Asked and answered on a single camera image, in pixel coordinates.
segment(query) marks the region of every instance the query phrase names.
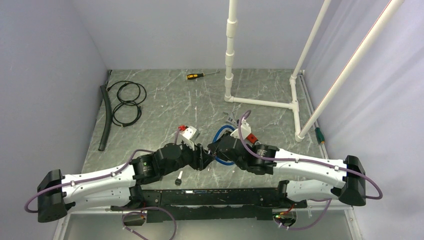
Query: pvc pipe frame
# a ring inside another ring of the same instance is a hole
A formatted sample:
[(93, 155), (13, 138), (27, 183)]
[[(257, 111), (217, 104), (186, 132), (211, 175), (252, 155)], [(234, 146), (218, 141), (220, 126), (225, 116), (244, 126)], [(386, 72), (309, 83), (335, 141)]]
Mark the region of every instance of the pvc pipe frame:
[(294, 135), (296, 140), (300, 142), (303, 139), (303, 137), (302, 139), (299, 139), (299, 140), (297, 138), (297, 136), (301, 132), (301, 123), (299, 118), (299, 102), (298, 102), (298, 96), (296, 93), (296, 79), (297, 79), (299, 70), (302, 67), (302, 64), (305, 60), (305, 57), (309, 51), (309, 48), (311, 47), (311, 44), (314, 41), (315, 35), (317, 34), (318, 29), (320, 28), (321, 22), (323, 21), (323, 18), (327, 12), (327, 9), (329, 8), (330, 3), (331, 3), (331, 0), (324, 0), (321, 10), (319, 11), (318, 17), (316, 18), (316, 21), (312, 27), (312, 30), (309, 34), (309, 37), (300, 55), (299, 61), (297, 62), (296, 67), (294, 68), (294, 71), (290, 76), (289, 81), (290, 81), (290, 87), (291, 87), (292, 100), (290, 103), (282, 103), (282, 102), (263, 101), (263, 100), (249, 99), (249, 98), (240, 98), (240, 97), (234, 97), (231, 95), (231, 86), (232, 86), (233, 78), (234, 78), (234, 75), (232, 73), (232, 68), (233, 68), (233, 61), (234, 61), (234, 55), (235, 55), (234, 36), (236, 35), (236, 28), (237, 28), (237, 18), (236, 18), (237, 0), (229, 0), (228, 20), (227, 20), (227, 28), (226, 28), (227, 47), (225, 52), (226, 70), (225, 70), (224, 100), (230, 103), (255, 104), (255, 105), (270, 106), (270, 107), (276, 107), (276, 108), (286, 108), (286, 109), (292, 110), (294, 115)]
[(318, 117), (327, 107), (329, 102), (333, 99), (334, 95), (336, 95), (337, 91), (343, 85), (345, 80), (349, 77), (351, 72), (355, 69), (355, 67), (365, 55), (365, 53), (370, 49), (371, 45), (380, 35), (383, 28), (393, 17), (393, 15), (396, 13), (396, 11), (399, 9), (403, 2), (404, 0), (390, 0), (388, 2), (388, 4), (381, 12), (380, 16), (378, 16), (377, 20), (372, 25), (371, 29), (360, 42), (355, 52), (353, 52), (353, 55), (350, 57), (349, 61), (347, 61), (346, 65), (341, 70), (340, 74), (338, 75), (328, 92), (325, 94), (324, 98), (321, 100), (321, 102), (316, 107), (315, 111), (309, 117), (303, 129), (298, 135), (295, 136), (296, 141), (300, 142), (305, 137), (306, 133), (309, 131), (314, 122), (318, 119)]
[(324, 3), (322, 4), (321, 10), (319, 11), (318, 17), (316, 18), (316, 21), (312, 27), (312, 30), (309, 34), (309, 37), (306, 41), (306, 44), (303, 48), (303, 51), (300, 55), (299, 61), (297, 62), (296, 67), (294, 68), (293, 73), (290, 76), (290, 86), (291, 86), (291, 97), (292, 101), (291, 103), (280, 103), (280, 102), (273, 102), (273, 101), (263, 101), (263, 100), (256, 100), (256, 99), (248, 99), (248, 98), (240, 98), (240, 97), (234, 97), (231, 96), (231, 86), (233, 83), (234, 75), (232, 74), (232, 67), (233, 67), (233, 61), (234, 61), (234, 36), (236, 33), (236, 27), (237, 27), (237, 19), (236, 19), (236, 7), (237, 7), (237, 0), (229, 0), (229, 10), (228, 10), (228, 20), (227, 20), (227, 50), (225, 53), (225, 65), (226, 65), (226, 71), (225, 71), (225, 95), (224, 100), (227, 102), (235, 102), (235, 103), (246, 103), (246, 104), (255, 104), (255, 105), (263, 105), (263, 106), (271, 106), (271, 107), (277, 107), (277, 108), (287, 108), (291, 109), (294, 114), (294, 138), (297, 142), (301, 142), (304, 138), (306, 133), (309, 131), (309, 129), (312, 127), (314, 122), (318, 119), (318, 117), (321, 115), (321, 113), (324, 111), (324, 109), (327, 107), (329, 102), (333, 99), (334, 95), (337, 93), (337, 91), (340, 89), (340, 87), (343, 85), (345, 80), (349, 77), (351, 72), (355, 69), (358, 62), (362, 59), (362, 57), (365, 55), (365, 53), (370, 49), (371, 45), (374, 43), (376, 38), (380, 35), (383, 28), (386, 26), (388, 21), (392, 18), (392, 16), (395, 14), (395, 12), (399, 9), (399, 7), (402, 5), (404, 0), (390, 0), (389, 3), (386, 5), (386, 7), (383, 9), (380, 16), (377, 18), (375, 23), (372, 25), (371, 29), (368, 31), (368, 33), (365, 35), (353, 55), (350, 57), (347, 64), (342, 69), (341, 73), (338, 75), (336, 80), (334, 81), (333, 85), (328, 90), (327, 94), (324, 96), (324, 98), (321, 100), (315, 111), (312, 113), (312, 115), (307, 120), (306, 124), (304, 125), (303, 129), (301, 130), (300, 127), (300, 119), (299, 119), (299, 103), (297, 99), (297, 93), (296, 93), (296, 78), (299, 73), (300, 68), (302, 67), (302, 64), (305, 60), (306, 55), (308, 54), (308, 51), (311, 47), (311, 44), (315, 38), (315, 35), (317, 34), (317, 31), (323, 21), (323, 18), (327, 12), (327, 9), (331, 3), (331, 0), (324, 0)]

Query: gray marble surface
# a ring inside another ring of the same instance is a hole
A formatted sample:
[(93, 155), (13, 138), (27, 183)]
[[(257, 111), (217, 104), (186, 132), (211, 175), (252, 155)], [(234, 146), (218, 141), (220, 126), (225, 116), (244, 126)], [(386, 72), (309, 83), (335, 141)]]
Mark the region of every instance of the gray marble surface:
[[(186, 80), (189, 73), (215, 72), (196, 80)], [(225, 125), (223, 111), (233, 111), (239, 118), (246, 110), (252, 110), (247, 122), (252, 132), (263, 144), (274, 145), (288, 151), (321, 158), (319, 145), (311, 129), (300, 143), (295, 141), (293, 113), (289, 109), (224, 101), (224, 69), (149, 69), (114, 70), (111, 84), (129, 80), (147, 89), (142, 103), (142, 116), (129, 127), (112, 125), (106, 150), (98, 151), (105, 124), (105, 107), (102, 103), (85, 159), (83, 173), (103, 170), (127, 161), (135, 149), (157, 150), (174, 139), (178, 126), (194, 126), (200, 131), (196, 142), (206, 147), (217, 130)], [(291, 88), (290, 69), (234, 69), (232, 95), (265, 101), (289, 103)], [(308, 119), (307, 102), (298, 82), (297, 97), (300, 107), (300, 123)], [(109, 91), (112, 107), (119, 101), (116, 92), (119, 84)], [(136, 96), (138, 89), (128, 86), (121, 92), (123, 99)], [(122, 107), (116, 117), (129, 122), (136, 116), (133, 107)], [(256, 188), (276, 187), (281, 180), (301, 180), (292, 175), (254, 175), (235, 165), (225, 166), (216, 161), (203, 171), (186, 166), (182, 168), (182, 184), (174, 184), (179, 171), (163, 177), (161, 181), (144, 185), (143, 189), (204, 189), (204, 188)]]

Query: screwdriver handle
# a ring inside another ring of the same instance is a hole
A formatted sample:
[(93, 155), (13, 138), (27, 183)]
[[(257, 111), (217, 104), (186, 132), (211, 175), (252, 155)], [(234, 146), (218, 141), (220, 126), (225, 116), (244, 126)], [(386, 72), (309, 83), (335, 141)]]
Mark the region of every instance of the screwdriver handle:
[(187, 80), (198, 79), (198, 78), (201, 78), (203, 76), (205, 76), (205, 74), (203, 72), (202, 73), (191, 73), (191, 74), (187, 75)]

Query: white backdrop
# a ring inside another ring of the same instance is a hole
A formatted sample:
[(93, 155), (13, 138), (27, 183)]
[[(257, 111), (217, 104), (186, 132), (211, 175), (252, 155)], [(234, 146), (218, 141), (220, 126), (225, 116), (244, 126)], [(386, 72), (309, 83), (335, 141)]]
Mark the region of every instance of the white backdrop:
[[(340, 4), (306, 67), (314, 106), (388, 1)], [(355, 208), (367, 240), (424, 239), (423, 12), (424, 1), (405, 1), (319, 118), (329, 155), (358, 156), (383, 190)]]
[[(228, 0), (73, 2), (109, 69), (225, 68)], [(233, 67), (293, 69), (322, 4), (238, 1)]]

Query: white curtain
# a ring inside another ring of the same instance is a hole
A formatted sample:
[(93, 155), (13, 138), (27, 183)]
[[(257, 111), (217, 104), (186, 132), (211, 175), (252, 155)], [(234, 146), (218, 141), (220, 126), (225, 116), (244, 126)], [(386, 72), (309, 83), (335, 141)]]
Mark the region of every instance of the white curtain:
[[(388, 2), (340, 3), (305, 68), (314, 106)], [(359, 157), (383, 190), (355, 208), (365, 239), (424, 239), (423, 78), (424, 1), (405, 0), (318, 119), (330, 157)]]

